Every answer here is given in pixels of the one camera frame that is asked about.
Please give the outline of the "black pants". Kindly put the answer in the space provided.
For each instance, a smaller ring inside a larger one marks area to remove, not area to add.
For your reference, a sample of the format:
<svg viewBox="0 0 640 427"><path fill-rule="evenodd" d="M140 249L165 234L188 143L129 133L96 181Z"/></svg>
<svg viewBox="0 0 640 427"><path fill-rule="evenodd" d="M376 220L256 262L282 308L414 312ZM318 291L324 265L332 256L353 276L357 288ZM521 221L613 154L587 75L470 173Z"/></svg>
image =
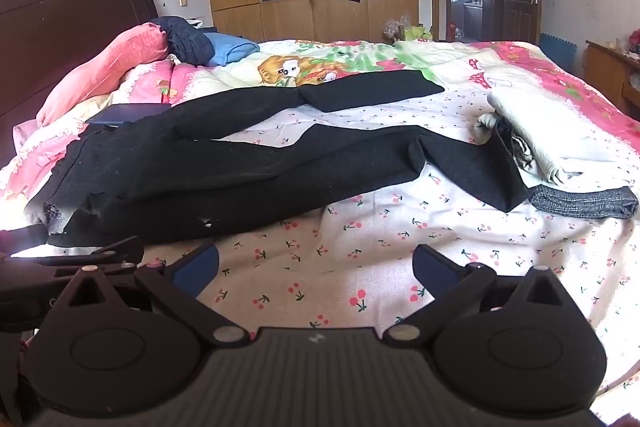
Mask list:
<svg viewBox="0 0 640 427"><path fill-rule="evenodd" d="M116 128L93 124L68 144L26 216L61 247L206 239L412 181L428 164L498 210L524 202L526 186L498 134L474 145L418 126L315 124L285 147L232 140L302 105L333 113L438 92L416 70L367 72L317 86L234 89Z"/></svg>

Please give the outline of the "floral cartoon bed sheet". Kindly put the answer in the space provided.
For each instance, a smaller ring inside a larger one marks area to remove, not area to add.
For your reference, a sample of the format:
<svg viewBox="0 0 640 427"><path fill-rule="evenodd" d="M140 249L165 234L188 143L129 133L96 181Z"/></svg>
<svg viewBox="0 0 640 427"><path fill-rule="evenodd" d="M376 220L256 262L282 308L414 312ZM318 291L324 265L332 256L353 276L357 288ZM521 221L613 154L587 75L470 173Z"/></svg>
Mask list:
<svg viewBox="0 0 640 427"><path fill-rule="evenodd" d="M37 128L1 164L1 224L25 224L24 207L86 120L105 106L164 98L181 103L234 88L291 87L297 80L334 80L355 72L417 69L442 86L431 98L325 114L288 110L241 131L242 142L293 144L314 124L373 130L417 124L475 143L478 118L490 111L494 88L533 89L567 101L597 126L618 161L609 187L564 186L591 192L639 184L639 127L596 90L562 72L524 42L448 44L405 42L266 42L239 62L210 69L174 58L130 70L115 91L85 101L50 126ZM376 329L401 321L428 303L413 277L411 255L430 245L459 265L480 262L521 275L545 265L587 317L608 356L593 410L604 421L639 410L639 222L565 218L523 204L503 213L464 193L434 166L409 183L286 218L267 228L221 239L218 274L198 296L242 324Z"/></svg>

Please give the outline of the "white folded garment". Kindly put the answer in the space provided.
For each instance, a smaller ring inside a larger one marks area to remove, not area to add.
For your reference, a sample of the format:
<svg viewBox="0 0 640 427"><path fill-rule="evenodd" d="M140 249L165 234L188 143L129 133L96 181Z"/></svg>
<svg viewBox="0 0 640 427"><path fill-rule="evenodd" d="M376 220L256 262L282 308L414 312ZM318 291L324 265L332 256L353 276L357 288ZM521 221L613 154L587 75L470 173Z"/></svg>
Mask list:
<svg viewBox="0 0 640 427"><path fill-rule="evenodd" d="M533 89L494 88L487 102L492 112L477 124L493 128L499 118L510 124L516 162L544 182L609 187L620 177L604 133L567 101Z"/></svg>

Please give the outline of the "grey knitted garment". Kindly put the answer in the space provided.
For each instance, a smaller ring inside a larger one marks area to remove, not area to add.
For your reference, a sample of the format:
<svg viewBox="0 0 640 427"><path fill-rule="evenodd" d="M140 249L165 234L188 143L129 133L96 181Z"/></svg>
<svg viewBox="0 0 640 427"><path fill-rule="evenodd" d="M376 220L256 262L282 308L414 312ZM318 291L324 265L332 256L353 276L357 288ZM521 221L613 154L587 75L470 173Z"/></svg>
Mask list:
<svg viewBox="0 0 640 427"><path fill-rule="evenodd" d="M538 210L586 220L629 220L636 214L639 201L628 186L588 193L570 193L545 185L532 187L528 201Z"/></svg>

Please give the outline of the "dark navy jacket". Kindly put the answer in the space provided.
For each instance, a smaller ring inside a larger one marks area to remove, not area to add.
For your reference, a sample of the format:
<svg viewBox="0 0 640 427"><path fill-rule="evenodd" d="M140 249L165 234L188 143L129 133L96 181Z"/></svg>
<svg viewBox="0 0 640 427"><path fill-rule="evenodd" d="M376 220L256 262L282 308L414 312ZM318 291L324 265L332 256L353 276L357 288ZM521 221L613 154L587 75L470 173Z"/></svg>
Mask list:
<svg viewBox="0 0 640 427"><path fill-rule="evenodd" d="M152 20L166 35L168 52L180 62L206 66L214 56L214 47L199 29L178 16L162 16Z"/></svg>

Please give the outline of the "blue folded cloth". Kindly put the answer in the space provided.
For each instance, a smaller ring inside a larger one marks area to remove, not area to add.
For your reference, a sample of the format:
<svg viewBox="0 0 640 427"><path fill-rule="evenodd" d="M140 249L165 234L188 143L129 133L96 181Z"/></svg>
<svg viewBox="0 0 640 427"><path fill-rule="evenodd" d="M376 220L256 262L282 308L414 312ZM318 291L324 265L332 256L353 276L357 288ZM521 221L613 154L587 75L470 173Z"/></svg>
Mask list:
<svg viewBox="0 0 640 427"><path fill-rule="evenodd" d="M207 63L208 67L226 66L260 51L256 42L242 37L221 34L216 31L205 31L204 36L214 49L214 54Z"/></svg>

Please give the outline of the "blue foam mat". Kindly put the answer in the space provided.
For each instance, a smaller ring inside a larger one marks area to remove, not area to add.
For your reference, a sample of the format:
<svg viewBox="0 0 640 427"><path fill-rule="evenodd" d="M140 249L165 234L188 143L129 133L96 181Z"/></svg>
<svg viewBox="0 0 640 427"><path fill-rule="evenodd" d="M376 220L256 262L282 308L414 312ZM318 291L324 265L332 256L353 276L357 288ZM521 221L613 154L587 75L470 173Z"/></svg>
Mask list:
<svg viewBox="0 0 640 427"><path fill-rule="evenodd" d="M541 52L554 64L564 69L565 72L573 72L577 53L575 43L542 32L539 38L539 47Z"/></svg>

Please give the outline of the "plastic bags by wardrobe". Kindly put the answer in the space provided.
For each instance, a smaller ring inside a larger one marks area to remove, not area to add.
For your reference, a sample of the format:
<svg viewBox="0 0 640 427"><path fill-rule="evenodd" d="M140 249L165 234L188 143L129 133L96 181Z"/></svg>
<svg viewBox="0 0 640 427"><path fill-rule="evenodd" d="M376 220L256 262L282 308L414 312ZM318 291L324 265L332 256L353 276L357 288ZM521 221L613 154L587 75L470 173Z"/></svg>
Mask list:
<svg viewBox="0 0 640 427"><path fill-rule="evenodd" d="M410 15L405 13L398 20L388 20L383 26L383 35L390 41L432 41L431 31L423 25L413 25Z"/></svg>

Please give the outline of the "wooden side cabinet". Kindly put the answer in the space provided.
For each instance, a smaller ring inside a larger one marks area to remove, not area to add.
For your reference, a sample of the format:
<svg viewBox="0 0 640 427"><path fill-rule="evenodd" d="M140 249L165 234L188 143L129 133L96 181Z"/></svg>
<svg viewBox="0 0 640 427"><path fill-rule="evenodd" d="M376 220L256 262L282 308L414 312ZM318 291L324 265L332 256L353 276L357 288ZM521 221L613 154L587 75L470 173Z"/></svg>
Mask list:
<svg viewBox="0 0 640 427"><path fill-rule="evenodd" d="M625 115L639 120L639 61L602 44L587 41L585 80Z"/></svg>

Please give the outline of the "dark wooden headboard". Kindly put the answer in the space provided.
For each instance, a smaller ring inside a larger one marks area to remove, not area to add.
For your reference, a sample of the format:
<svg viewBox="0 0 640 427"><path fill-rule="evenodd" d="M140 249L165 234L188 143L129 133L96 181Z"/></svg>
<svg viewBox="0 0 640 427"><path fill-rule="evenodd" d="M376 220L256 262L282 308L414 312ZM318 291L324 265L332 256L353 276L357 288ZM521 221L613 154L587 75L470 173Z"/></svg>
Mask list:
<svg viewBox="0 0 640 427"><path fill-rule="evenodd" d="M1 0L1 164L15 155L13 128L68 72L155 17L153 0Z"/></svg>

